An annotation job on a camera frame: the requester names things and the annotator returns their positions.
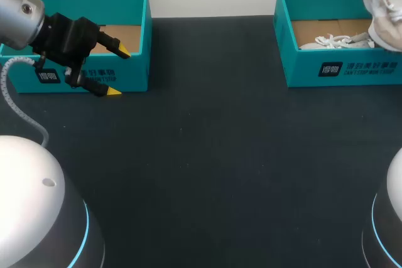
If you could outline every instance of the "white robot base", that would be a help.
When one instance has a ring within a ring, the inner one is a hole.
[[[402,150],[372,203],[363,228],[362,248],[370,268],[402,268]]]
[[[58,161],[0,136],[0,268],[102,268],[101,230]]]

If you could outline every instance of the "open box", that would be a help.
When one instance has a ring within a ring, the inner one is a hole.
[[[64,14],[71,19],[86,17],[102,26],[102,31],[121,40],[131,58],[123,60],[97,45],[86,59],[83,71],[87,77],[106,83],[122,92],[142,92],[148,89],[151,53],[152,19],[149,0],[42,0],[48,16]],[[15,56],[38,60],[31,47],[16,51],[0,46],[0,63]],[[18,63],[9,71],[11,82],[19,93],[85,92],[64,83],[65,67],[47,60],[45,68],[54,68],[61,83],[42,84],[33,67]]]
[[[401,84],[400,53],[382,48],[298,49],[317,36],[360,34],[371,19],[363,0],[276,0],[274,30],[288,86]]]

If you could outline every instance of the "dark table surface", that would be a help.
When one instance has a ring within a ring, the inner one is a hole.
[[[269,16],[154,20],[143,94],[14,98],[99,220],[106,268],[363,268],[402,146],[402,87],[288,89]]]

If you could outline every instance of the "sneaker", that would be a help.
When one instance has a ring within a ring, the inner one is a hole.
[[[379,46],[402,51],[402,0],[363,0],[372,14],[370,37]]]
[[[315,43],[307,43],[301,46],[300,50],[324,50],[339,48],[374,48],[374,42],[370,39],[368,33],[359,34],[357,36],[336,36],[329,35],[329,39],[325,37],[316,37]]]

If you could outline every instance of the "white shoelace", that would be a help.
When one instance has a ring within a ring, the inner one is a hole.
[[[388,0],[383,0],[385,6],[391,11],[389,17],[391,17],[392,22],[398,22],[402,20],[402,9],[396,9],[393,3]]]
[[[349,36],[336,36],[329,34],[329,39],[326,37],[316,37],[315,42],[327,48],[348,48],[347,44],[352,42]]]

